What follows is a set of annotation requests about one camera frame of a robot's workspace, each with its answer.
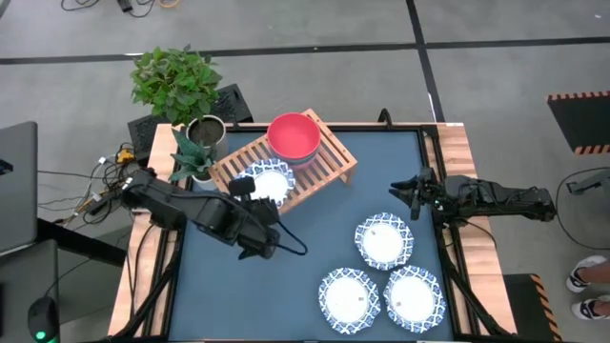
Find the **gray concrete floor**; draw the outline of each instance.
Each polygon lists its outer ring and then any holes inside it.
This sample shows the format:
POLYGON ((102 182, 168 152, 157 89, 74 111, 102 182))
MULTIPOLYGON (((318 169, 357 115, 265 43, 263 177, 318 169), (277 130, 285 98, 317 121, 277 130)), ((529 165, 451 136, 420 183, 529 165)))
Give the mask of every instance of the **gray concrete floor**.
MULTIPOLYGON (((427 0, 417 1, 417 9, 429 42, 610 35, 605 0, 427 0)), ((184 0, 173 10, 155 5, 149 17, 139 20, 122 14, 114 1, 64 12, 59 1, 12 0, 0 18, 0 58, 141 52, 187 43, 214 50, 413 41, 402 0, 184 0)), ((545 104, 549 93, 610 90, 610 46, 429 54, 446 120, 465 123, 481 178, 553 192, 564 175, 610 162, 607 155, 572 154, 545 104)), ((433 120, 414 50, 217 62, 224 84, 239 85, 259 122, 307 108, 328 121, 374 120, 383 107, 396 121, 433 120)), ((130 62, 0 66, 0 127, 37 121, 39 168, 89 173, 100 156, 129 140, 126 123, 149 111, 130 100, 131 69, 130 62)), ((86 184, 85 179, 41 175, 39 199, 76 196, 86 184)), ((605 229, 610 215, 602 200, 595 192, 580 198, 563 194, 562 217, 581 241, 610 246, 605 229)), ((46 219, 65 214, 39 213, 46 219)), ((117 212, 82 232, 114 243, 130 223, 117 212)), ((492 227, 503 271, 542 277, 564 339, 607 341, 608 326, 578 321, 569 312, 570 303, 603 289, 574 296, 563 286, 574 263, 591 251, 570 242, 557 222, 495 218, 492 227)), ((60 271, 79 258, 62 253, 60 271)), ((61 282, 64 341, 105 334, 119 276, 116 268, 91 263, 61 282)))

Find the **plate with blue rim pattern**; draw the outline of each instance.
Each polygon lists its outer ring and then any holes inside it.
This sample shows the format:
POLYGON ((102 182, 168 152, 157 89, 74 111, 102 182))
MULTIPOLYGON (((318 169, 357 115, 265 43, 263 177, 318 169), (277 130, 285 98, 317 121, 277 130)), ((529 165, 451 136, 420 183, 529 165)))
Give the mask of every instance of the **plate with blue rim pattern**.
POLYGON ((392 272, 383 297, 390 319, 412 333, 434 328, 447 308, 437 278, 416 266, 392 272))
POLYGON ((326 321, 343 334, 370 327, 381 312, 377 285, 365 272, 351 268, 339 268, 324 277, 317 299, 326 321))
POLYGON ((278 158, 257 161, 237 175, 237 178, 251 176, 254 179, 256 190, 251 194, 252 199, 269 197, 280 208, 288 193, 295 188, 295 172, 288 164, 278 158))
POLYGON ((386 212, 372 215, 358 225, 354 240, 364 261, 382 271, 406 264, 415 244, 407 224, 386 212))

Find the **laptop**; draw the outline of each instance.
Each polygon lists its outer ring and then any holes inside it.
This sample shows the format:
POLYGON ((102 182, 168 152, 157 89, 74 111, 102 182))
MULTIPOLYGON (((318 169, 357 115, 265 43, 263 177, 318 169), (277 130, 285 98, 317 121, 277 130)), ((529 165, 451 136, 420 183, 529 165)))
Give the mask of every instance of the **laptop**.
POLYGON ((0 129, 0 255, 36 239, 37 136, 34 122, 0 129))

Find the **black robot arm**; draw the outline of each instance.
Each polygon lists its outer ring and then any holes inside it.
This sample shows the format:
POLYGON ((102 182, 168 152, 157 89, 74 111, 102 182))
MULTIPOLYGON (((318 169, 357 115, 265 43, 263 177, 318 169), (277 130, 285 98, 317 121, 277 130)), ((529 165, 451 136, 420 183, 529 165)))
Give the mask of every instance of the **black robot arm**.
POLYGON ((271 258, 279 241, 279 233, 269 227, 279 220, 277 207, 269 199, 250 200, 247 194, 254 191, 252 178, 233 182, 241 185, 230 185, 230 189, 244 193, 194 193, 158 180, 153 170, 143 170, 128 179, 122 200, 129 209, 148 209, 151 222, 166 230, 183 230, 187 220, 193 221, 201 232, 243 248, 239 259, 256 255, 271 258), (235 196, 247 199, 238 201, 235 196))
POLYGON ((528 219, 551 221, 557 213, 546 189, 505 188, 496 182, 464 175, 448 176, 439 183, 430 168, 391 186, 390 193, 411 208, 413 220, 419 218, 421 204, 431 205, 433 215, 444 223, 458 225, 478 215, 518 214, 528 219))

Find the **red bowl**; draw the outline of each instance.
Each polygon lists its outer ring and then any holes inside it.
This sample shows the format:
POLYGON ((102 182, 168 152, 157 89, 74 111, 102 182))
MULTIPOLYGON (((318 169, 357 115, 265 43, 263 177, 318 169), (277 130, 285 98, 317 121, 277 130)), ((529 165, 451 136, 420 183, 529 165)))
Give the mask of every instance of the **red bowl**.
POLYGON ((310 117, 301 113, 278 116, 267 129, 271 149, 280 158, 302 159, 320 145, 320 128, 310 117))

